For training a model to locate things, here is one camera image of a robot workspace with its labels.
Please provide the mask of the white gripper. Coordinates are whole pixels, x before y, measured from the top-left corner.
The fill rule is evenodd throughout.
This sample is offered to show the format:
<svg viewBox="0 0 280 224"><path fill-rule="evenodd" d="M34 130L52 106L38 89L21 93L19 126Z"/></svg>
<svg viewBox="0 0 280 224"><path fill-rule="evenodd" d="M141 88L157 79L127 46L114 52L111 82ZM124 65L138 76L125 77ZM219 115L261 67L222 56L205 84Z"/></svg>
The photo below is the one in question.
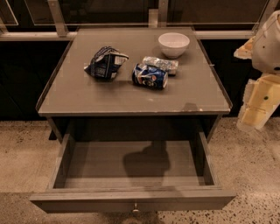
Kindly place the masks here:
<svg viewBox="0 0 280 224"><path fill-rule="evenodd" d="M266 74L280 74L280 10L274 11L255 37L235 50L234 56L251 60L254 69Z"/></svg>

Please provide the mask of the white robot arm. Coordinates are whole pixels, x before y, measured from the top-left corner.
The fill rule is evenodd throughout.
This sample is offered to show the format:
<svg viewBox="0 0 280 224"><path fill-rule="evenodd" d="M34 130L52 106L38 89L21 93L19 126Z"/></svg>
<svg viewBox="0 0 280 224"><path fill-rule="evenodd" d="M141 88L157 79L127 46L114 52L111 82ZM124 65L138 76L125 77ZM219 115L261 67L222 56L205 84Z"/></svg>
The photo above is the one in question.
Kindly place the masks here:
<svg viewBox="0 0 280 224"><path fill-rule="evenodd" d="M260 130L280 104L280 10L234 56L252 60L252 67L262 73L257 80L248 80L237 122L239 130Z"/></svg>

